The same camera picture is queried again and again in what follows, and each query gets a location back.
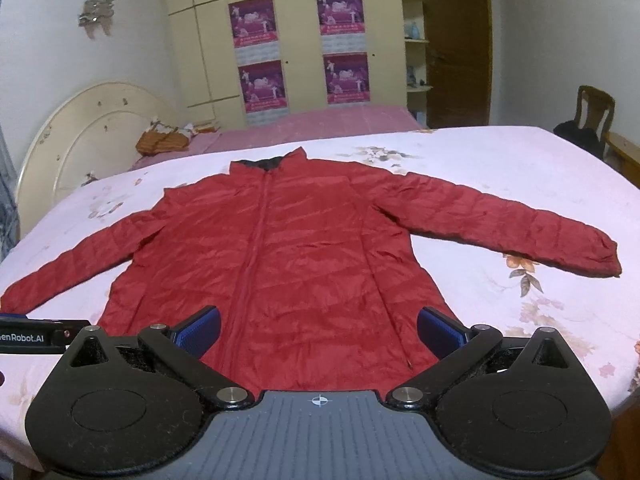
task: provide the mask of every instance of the brown wooden door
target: brown wooden door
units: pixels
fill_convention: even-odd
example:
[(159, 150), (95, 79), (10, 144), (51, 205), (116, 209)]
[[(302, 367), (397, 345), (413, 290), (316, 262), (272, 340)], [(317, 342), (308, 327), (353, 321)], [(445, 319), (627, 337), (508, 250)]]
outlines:
[(489, 0), (425, 0), (431, 128), (488, 124), (491, 89)]

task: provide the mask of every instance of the jacket zipper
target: jacket zipper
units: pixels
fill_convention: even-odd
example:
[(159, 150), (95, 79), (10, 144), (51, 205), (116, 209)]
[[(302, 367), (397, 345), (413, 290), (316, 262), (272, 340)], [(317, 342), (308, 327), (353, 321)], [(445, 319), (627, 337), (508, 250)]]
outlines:
[(253, 291), (252, 282), (255, 277), (255, 266), (258, 260), (259, 249), (262, 246), (262, 237), (264, 236), (264, 222), (267, 216), (267, 205), (269, 201), (269, 193), (273, 184), (273, 173), (266, 171), (262, 179), (262, 187), (260, 189), (260, 202), (258, 204), (258, 221), (255, 225), (254, 232), (249, 238), (249, 248), (244, 259), (243, 268), (240, 277), (236, 282), (233, 299), (229, 306), (230, 316), (233, 317), (233, 324), (227, 329), (230, 331), (229, 336), (224, 343), (222, 370), (223, 374), (229, 373), (236, 362), (238, 355), (238, 342), (242, 339), (246, 328), (246, 318), (249, 310), (249, 301)]

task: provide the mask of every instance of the chair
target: chair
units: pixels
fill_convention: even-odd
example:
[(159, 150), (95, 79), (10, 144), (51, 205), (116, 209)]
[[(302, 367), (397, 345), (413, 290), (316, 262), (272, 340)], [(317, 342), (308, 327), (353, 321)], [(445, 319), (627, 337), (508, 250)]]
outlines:
[[(596, 132), (600, 139), (600, 147), (602, 148), (602, 152), (604, 152), (607, 141), (606, 134), (609, 132), (611, 123), (613, 122), (613, 112), (616, 108), (616, 102), (613, 97), (602, 90), (598, 90), (593, 86), (580, 86), (580, 88), (578, 88), (578, 102), (575, 107), (574, 117), (574, 123), (578, 127), (580, 126), (580, 120), (582, 119), (583, 100), (587, 103), (587, 118), (584, 122), (583, 128), (591, 128)], [(602, 118), (607, 112), (607, 118), (602, 125), (601, 132), (598, 134), (598, 126), (600, 126)]]

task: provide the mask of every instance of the silver screw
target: silver screw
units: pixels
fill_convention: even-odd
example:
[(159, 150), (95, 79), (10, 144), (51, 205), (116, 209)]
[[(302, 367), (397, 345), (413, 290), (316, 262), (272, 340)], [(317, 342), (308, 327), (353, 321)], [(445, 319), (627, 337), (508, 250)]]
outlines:
[(242, 402), (248, 397), (248, 393), (244, 388), (238, 388), (237, 386), (229, 386), (228, 388), (222, 388), (217, 392), (217, 397), (227, 404), (237, 404)]
[(418, 388), (412, 388), (410, 386), (402, 386), (396, 388), (391, 396), (398, 402), (403, 404), (413, 404), (418, 402), (424, 394)]

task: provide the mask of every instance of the headboard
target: headboard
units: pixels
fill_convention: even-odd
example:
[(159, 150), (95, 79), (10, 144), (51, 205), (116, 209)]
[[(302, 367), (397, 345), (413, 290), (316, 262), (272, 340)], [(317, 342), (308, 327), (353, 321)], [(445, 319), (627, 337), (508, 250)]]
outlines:
[(138, 86), (108, 82), (67, 100), (31, 143), (16, 188), (20, 235), (27, 234), (60, 200), (87, 181), (127, 171), (154, 117), (177, 124), (164, 101)]

